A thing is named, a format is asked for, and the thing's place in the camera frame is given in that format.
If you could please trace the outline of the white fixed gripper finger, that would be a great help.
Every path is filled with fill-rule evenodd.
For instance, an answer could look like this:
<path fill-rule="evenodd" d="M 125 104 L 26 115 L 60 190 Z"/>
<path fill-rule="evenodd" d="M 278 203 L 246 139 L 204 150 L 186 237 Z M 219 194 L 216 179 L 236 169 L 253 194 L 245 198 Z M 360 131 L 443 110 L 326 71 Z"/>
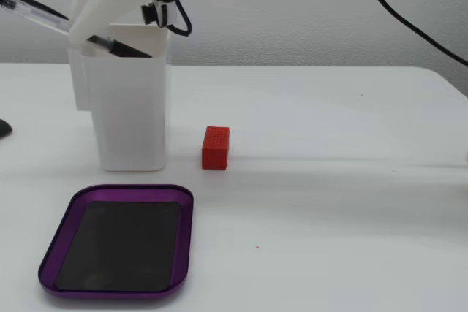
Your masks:
<path fill-rule="evenodd" d="M 121 16 L 134 9 L 136 6 L 118 6 L 106 0 L 95 0 L 94 11 L 87 20 L 72 24 L 69 31 L 69 41 L 72 44 L 80 44 L 99 30 L 118 20 Z"/>

